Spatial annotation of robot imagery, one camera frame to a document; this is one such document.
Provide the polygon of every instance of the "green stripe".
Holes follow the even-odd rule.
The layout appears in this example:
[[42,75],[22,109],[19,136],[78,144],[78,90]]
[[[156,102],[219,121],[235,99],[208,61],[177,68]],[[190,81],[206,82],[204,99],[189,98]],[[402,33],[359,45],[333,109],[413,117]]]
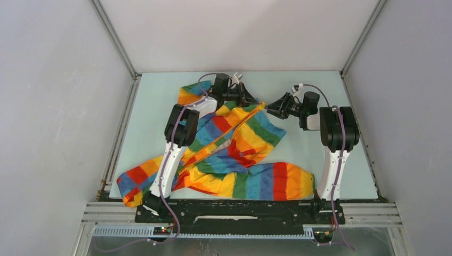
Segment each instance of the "green stripe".
[[225,142],[226,142],[226,139],[224,137],[221,137],[215,142],[215,146],[219,147],[219,146],[221,146],[221,144],[223,144]]
[[187,86],[183,86],[182,88],[185,91],[190,92],[190,90],[193,89],[195,86],[198,86],[198,83],[194,83],[194,84],[190,84],[190,85],[187,85]]
[[201,142],[197,139],[195,139],[193,141],[193,143],[191,145],[188,146],[188,148],[192,151],[192,152],[198,152],[200,151],[204,146],[201,145]]
[[223,106],[226,106],[229,110],[232,110],[233,108],[237,107],[237,104],[235,101],[226,101]]
[[270,133],[262,127],[262,125],[256,120],[255,117],[251,117],[246,124],[257,134],[257,136],[261,137],[264,141],[272,144],[274,147],[279,143],[281,138],[273,133]]
[[198,170],[202,173],[211,174],[213,177],[223,180],[226,176],[225,173],[216,173],[215,169],[213,169],[206,161],[202,160],[199,163],[196,164],[196,167],[198,167]]
[[246,197],[246,179],[248,173],[237,173],[236,182],[234,184],[234,191],[232,192],[233,198],[245,198]]
[[210,173],[210,175],[212,175],[213,177],[223,181],[224,177],[226,177],[225,173]]
[[253,111],[255,108],[257,107],[257,105],[249,105],[247,107],[242,107],[244,111],[246,112],[251,112]]

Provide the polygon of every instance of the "striped fabric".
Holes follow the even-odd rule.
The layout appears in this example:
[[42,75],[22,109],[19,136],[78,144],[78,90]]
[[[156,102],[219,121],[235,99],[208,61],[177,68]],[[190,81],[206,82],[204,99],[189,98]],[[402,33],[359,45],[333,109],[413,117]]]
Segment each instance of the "striped fabric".
[[[201,82],[205,90],[210,81]],[[181,88],[178,103],[202,97],[197,84]],[[264,103],[237,107],[228,101],[198,122],[194,142],[181,159],[173,190],[191,188],[206,194],[258,200],[301,199],[314,191],[314,176],[288,163],[258,164],[286,132],[265,116]],[[162,156],[123,173],[117,180],[125,205],[141,204],[158,172]]]

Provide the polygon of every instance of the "colorful towel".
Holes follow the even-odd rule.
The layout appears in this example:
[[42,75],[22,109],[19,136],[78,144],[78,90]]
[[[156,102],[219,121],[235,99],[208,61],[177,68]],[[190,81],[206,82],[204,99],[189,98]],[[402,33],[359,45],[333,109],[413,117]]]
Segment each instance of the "colorful towel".
[[[210,81],[201,83],[205,90]],[[181,88],[179,104],[202,97],[197,84]],[[195,141],[185,151],[173,190],[191,188],[206,194],[285,201],[309,196],[314,176],[288,163],[257,164],[273,150],[286,132],[265,116],[264,103],[237,107],[228,101],[198,122]],[[162,156],[148,160],[119,176],[117,183],[125,205],[141,204],[143,193],[155,180]]]

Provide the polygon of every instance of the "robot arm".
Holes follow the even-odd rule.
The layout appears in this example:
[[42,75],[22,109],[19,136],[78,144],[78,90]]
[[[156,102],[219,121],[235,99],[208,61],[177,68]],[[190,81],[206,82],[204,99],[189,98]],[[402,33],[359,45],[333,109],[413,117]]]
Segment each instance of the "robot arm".
[[300,128],[305,131],[320,130],[321,142],[325,146],[325,164],[320,185],[315,191],[313,212],[331,212],[332,207],[328,203],[331,199],[336,202],[335,210],[339,209],[342,174],[353,146],[358,144],[358,126],[351,107],[339,108],[345,128],[345,150],[341,156],[343,136],[337,110],[321,107],[317,111],[320,95],[314,92],[306,92],[302,102],[296,101],[301,96],[299,88],[299,85],[295,85],[292,87],[293,95],[286,93],[278,101],[269,104],[267,112],[281,119],[286,119],[289,115],[296,116],[300,119]]
[[235,73],[231,78],[231,86],[228,86],[230,77],[227,74],[217,74],[212,92],[208,96],[189,105],[174,105],[165,127],[166,146],[162,164],[149,191],[143,196],[142,204],[145,209],[154,215],[168,214],[162,198],[170,196],[179,162],[195,139],[198,120],[201,117],[215,112],[227,100],[235,101],[238,106],[258,103],[240,82],[242,76],[241,73]]

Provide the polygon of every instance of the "work surface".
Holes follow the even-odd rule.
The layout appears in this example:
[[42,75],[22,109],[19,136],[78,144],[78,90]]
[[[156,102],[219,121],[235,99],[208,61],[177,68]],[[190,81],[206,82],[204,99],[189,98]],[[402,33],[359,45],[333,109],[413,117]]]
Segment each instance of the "work surface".
[[[148,159],[162,155],[165,148],[164,128],[173,105],[177,102],[179,88],[193,84],[205,73],[144,73],[136,94],[130,120],[127,125],[123,145],[110,191],[110,198],[121,198],[117,178],[127,170]],[[290,88],[299,83],[320,87],[331,105],[349,106],[347,95],[337,71],[250,71],[243,72],[245,87],[252,96],[270,104]],[[207,76],[204,81],[215,79]],[[305,91],[315,91],[305,87]],[[319,107],[326,106],[321,97]],[[286,130],[275,149],[261,162],[287,162],[304,168],[314,174],[316,186],[319,185],[324,167],[325,150],[320,141],[320,131],[303,131],[298,126],[298,118],[290,116],[286,120],[266,114],[272,124]],[[184,188],[172,192],[172,198],[218,197],[202,194]],[[366,160],[362,142],[350,154],[344,169],[341,183],[341,199],[375,199],[372,174]]]

